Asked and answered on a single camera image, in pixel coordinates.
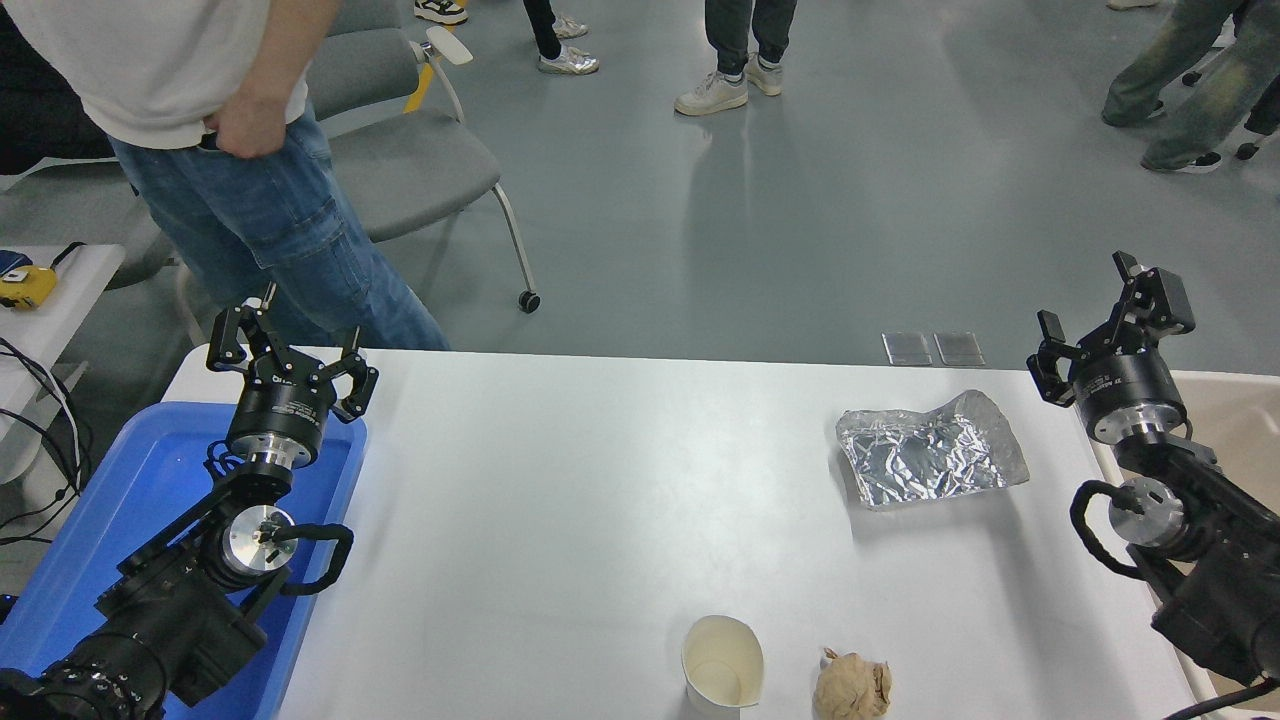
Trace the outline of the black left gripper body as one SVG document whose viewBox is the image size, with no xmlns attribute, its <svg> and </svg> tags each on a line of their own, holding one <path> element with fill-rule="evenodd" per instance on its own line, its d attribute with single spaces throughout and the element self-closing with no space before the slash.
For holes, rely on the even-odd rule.
<svg viewBox="0 0 1280 720">
<path fill-rule="evenodd" d="M 239 395 L 227 446 L 244 460 L 273 464 L 311 464 L 317 460 L 328 414 L 337 395 L 332 384 L 314 380 L 319 365 L 243 369 Z"/>
</svg>

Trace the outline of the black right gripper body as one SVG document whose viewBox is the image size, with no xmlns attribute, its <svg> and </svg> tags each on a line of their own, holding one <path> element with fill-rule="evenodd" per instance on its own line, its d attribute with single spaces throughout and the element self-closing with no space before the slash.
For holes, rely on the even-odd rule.
<svg viewBox="0 0 1280 720">
<path fill-rule="evenodd" d="M 1166 427 L 1187 421 L 1187 407 L 1169 365 L 1156 350 L 1138 354 L 1098 354 L 1070 368 L 1076 413 L 1094 427 L 1115 413 L 1156 406 Z"/>
</svg>

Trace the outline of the person's hand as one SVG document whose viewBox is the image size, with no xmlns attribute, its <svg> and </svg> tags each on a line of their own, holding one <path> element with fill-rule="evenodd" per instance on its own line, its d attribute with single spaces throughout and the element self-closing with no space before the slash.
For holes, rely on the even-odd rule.
<svg viewBox="0 0 1280 720">
<path fill-rule="evenodd" d="M 218 136 L 221 151 L 241 159 L 264 158 L 284 143 L 289 97 L 288 91 L 244 86 L 206 117 L 205 126 Z"/>
</svg>

